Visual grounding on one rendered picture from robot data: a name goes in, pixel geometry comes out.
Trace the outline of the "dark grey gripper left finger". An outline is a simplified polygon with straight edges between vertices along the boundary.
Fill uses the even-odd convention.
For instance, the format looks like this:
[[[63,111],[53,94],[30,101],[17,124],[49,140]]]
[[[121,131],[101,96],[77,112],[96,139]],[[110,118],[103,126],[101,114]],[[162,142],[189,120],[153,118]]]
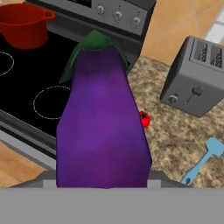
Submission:
[[[16,187],[56,188],[56,171],[43,171],[35,179],[31,179],[21,184],[17,184]]]

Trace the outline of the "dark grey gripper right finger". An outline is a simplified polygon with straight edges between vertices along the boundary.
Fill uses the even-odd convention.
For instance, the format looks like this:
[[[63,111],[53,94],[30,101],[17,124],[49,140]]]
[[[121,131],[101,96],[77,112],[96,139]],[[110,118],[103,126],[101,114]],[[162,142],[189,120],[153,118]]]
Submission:
[[[169,179],[163,171],[150,171],[150,175],[148,177],[148,187],[186,188],[186,185],[181,184],[178,181]]]

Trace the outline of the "purple eggplant with green stem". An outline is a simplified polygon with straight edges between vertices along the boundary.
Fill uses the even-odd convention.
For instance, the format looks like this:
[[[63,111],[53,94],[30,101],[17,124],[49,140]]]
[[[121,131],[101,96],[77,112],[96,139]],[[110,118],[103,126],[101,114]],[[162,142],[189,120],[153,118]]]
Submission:
[[[70,95],[56,131],[58,187],[146,187],[151,154],[119,45],[97,30],[74,49],[60,82]]]

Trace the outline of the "light blue spatula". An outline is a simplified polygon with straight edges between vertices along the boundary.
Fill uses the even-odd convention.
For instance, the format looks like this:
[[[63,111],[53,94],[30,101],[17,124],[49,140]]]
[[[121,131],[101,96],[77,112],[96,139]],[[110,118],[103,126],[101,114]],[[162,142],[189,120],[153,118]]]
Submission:
[[[224,153],[224,143],[218,140],[216,137],[210,137],[206,141],[206,153],[201,157],[198,163],[192,167],[182,178],[181,183],[189,186],[197,177],[200,169],[207,162],[207,160],[212,157],[220,157]]]

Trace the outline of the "red tomato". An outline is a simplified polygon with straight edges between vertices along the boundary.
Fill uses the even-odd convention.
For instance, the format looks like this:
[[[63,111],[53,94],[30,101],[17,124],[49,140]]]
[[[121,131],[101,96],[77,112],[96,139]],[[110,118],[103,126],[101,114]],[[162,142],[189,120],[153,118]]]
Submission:
[[[143,127],[147,128],[150,125],[151,117],[145,111],[140,111],[139,114],[140,114],[140,117],[141,117]]]

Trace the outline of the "red pot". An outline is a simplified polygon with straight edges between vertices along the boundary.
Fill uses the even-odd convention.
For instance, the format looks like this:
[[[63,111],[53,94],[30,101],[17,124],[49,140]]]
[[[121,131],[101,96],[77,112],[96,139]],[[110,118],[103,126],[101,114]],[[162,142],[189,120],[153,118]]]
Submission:
[[[36,49],[48,40],[46,22],[53,21],[55,13],[29,3],[11,3],[0,6],[0,33],[9,45],[23,50]]]

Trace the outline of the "black stove with grey panel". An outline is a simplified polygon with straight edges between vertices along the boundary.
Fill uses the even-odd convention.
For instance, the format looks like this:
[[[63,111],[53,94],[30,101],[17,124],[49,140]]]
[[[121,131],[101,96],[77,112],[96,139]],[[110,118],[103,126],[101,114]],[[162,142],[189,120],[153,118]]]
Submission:
[[[96,29],[119,43],[133,67],[142,50],[156,0],[24,0],[55,13],[48,40],[17,49],[0,33],[0,141],[46,169],[56,167],[55,132],[70,84],[60,77],[74,47]],[[105,9],[97,13],[97,6]],[[122,19],[116,21],[114,12]],[[134,27],[131,20],[141,19]]]

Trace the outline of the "grey toaster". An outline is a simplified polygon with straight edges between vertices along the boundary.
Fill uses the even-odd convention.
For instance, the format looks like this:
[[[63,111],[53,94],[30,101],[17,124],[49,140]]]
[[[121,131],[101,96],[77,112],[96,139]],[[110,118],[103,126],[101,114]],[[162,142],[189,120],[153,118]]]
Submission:
[[[224,98],[224,47],[189,36],[171,64],[159,100],[202,117]]]

